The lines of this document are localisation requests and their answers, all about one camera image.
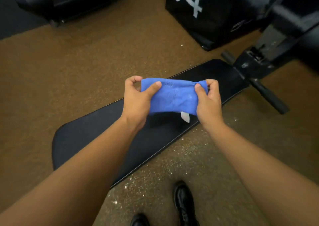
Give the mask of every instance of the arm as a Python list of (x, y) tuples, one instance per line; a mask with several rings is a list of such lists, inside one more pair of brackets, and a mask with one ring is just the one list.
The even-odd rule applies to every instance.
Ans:
[(256, 204), (275, 225), (319, 225), (319, 187), (225, 125), (216, 80), (196, 85), (197, 115)]
[(144, 126), (156, 82), (137, 91), (125, 81), (122, 116), (0, 215), (0, 225), (92, 225), (136, 133)]

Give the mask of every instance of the black shoe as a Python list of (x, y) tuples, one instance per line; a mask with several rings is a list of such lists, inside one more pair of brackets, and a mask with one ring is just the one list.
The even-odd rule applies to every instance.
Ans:
[(179, 213), (181, 226), (199, 226), (195, 216), (192, 192), (183, 181), (179, 181), (175, 185), (174, 204)]
[(144, 214), (136, 214), (133, 216), (130, 226), (150, 226), (150, 223)]

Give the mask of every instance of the gym floor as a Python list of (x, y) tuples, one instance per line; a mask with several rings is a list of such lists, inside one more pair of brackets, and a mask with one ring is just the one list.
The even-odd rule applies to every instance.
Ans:
[[(134, 74), (167, 78), (228, 49), (239, 55), (252, 32), (204, 51), (165, 10), (165, 0), (120, 0), (53, 29), (0, 41), (0, 212), (52, 170), (51, 142), (64, 123), (123, 97)], [(253, 88), (223, 107), (225, 122), (319, 184), (319, 79), (294, 60), (263, 79), (291, 111), (279, 115)], [(152, 226), (176, 226), (173, 184), (191, 188), (203, 225), (268, 225), (201, 125), (113, 188), (94, 223), (129, 225), (144, 212)]]

